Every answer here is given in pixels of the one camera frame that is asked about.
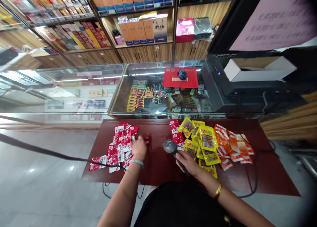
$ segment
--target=woman's right hand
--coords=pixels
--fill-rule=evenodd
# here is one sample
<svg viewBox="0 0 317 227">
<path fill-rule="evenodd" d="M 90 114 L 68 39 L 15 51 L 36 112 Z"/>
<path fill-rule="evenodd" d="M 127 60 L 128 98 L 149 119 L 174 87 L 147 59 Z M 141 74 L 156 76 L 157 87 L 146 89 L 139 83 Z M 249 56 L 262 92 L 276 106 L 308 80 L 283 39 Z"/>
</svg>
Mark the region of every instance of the woman's right hand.
<svg viewBox="0 0 317 227">
<path fill-rule="evenodd" d="M 200 173 L 204 172 L 204 169 L 202 169 L 195 161 L 194 159 L 189 156 L 188 154 L 184 153 L 181 150 L 178 150 L 178 153 L 176 154 L 176 158 L 185 166 L 187 171 L 193 175 L 195 178 L 198 177 Z M 176 160 L 176 164 L 179 166 L 179 168 L 183 171 L 181 166 L 178 164 Z"/>
</svg>

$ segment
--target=yellow snack packet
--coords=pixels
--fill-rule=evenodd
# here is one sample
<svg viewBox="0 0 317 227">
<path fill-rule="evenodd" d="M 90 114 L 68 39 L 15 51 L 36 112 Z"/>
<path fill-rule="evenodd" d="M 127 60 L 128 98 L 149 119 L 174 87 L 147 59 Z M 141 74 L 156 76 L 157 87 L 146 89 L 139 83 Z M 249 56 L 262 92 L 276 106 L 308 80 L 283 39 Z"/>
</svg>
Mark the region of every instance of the yellow snack packet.
<svg viewBox="0 0 317 227">
<path fill-rule="evenodd" d="M 202 154 L 200 146 L 198 146 L 196 157 L 199 159 L 204 159 L 204 155 Z"/>
<path fill-rule="evenodd" d="M 205 122 L 193 120 L 192 140 L 198 143 L 199 143 L 199 127 L 201 125 L 205 125 Z"/>
<path fill-rule="evenodd" d="M 201 149 L 201 151 L 204 156 L 204 160 L 208 166 L 221 163 L 221 160 L 217 153 L 205 149 Z"/>
<path fill-rule="evenodd" d="M 212 127 L 201 125 L 199 127 L 200 147 L 205 150 L 217 152 L 218 144 L 215 131 Z"/>
<path fill-rule="evenodd" d="M 183 132 L 185 137 L 188 139 L 188 137 L 191 135 L 193 131 L 193 123 L 191 120 L 189 120 L 187 117 L 183 120 L 182 124 L 178 128 L 179 132 Z"/>
<path fill-rule="evenodd" d="M 218 178 L 215 165 L 211 165 L 211 166 L 207 165 L 205 160 L 200 159 L 199 160 L 199 166 L 202 167 L 203 169 L 206 169 L 215 178 Z"/>
<path fill-rule="evenodd" d="M 195 141 L 186 139 L 183 151 L 189 154 L 196 161 L 196 152 L 199 147 L 199 144 Z"/>
</svg>

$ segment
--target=white cardboard box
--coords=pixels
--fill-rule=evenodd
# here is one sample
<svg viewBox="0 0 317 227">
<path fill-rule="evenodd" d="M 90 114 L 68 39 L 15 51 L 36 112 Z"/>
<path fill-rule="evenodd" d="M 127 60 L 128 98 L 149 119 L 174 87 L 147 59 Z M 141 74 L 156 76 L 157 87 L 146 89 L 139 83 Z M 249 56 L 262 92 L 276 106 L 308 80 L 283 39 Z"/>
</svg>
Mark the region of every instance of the white cardboard box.
<svg viewBox="0 0 317 227">
<path fill-rule="evenodd" d="M 231 82 L 280 80 L 296 70 L 285 57 L 231 59 L 224 69 Z"/>
</svg>

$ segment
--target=glass display counter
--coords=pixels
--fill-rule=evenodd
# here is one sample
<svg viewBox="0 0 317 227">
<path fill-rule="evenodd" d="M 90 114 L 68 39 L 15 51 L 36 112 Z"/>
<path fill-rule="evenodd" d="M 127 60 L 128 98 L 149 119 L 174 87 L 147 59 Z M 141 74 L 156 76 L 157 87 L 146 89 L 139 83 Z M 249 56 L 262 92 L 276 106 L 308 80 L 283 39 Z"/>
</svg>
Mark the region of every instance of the glass display counter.
<svg viewBox="0 0 317 227">
<path fill-rule="evenodd" d="M 205 60 L 128 64 L 108 114 L 117 119 L 225 118 L 224 113 L 213 111 L 201 74 L 206 66 Z M 196 68 L 200 88 L 164 88 L 162 83 L 166 67 Z M 131 101 L 132 87 L 141 91 L 144 89 L 144 98 L 141 95 L 137 102 Z"/>
<path fill-rule="evenodd" d="M 1 125 L 101 124 L 125 64 L 0 72 Z"/>
</svg>

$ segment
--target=floor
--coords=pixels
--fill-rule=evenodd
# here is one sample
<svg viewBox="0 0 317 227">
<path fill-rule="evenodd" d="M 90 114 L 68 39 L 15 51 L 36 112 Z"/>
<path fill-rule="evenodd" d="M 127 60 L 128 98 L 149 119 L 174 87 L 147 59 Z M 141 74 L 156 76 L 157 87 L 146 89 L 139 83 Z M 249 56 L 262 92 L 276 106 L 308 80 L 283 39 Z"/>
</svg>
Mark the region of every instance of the floor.
<svg viewBox="0 0 317 227">
<path fill-rule="evenodd" d="M 42 148 L 83 158 L 89 156 L 97 135 L 95 131 L 0 132 Z M 278 227 L 303 226 L 305 214 L 314 200 L 316 184 L 281 142 L 275 143 L 276 153 L 302 197 L 256 193 L 244 200 Z M 102 184 L 80 181 L 84 166 L 85 163 L 0 143 L 0 226 L 97 226 L 109 199 L 102 193 Z M 106 193 L 113 195 L 117 186 L 109 185 Z M 142 200 L 136 201 L 132 226 L 148 188 L 145 187 Z"/>
</svg>

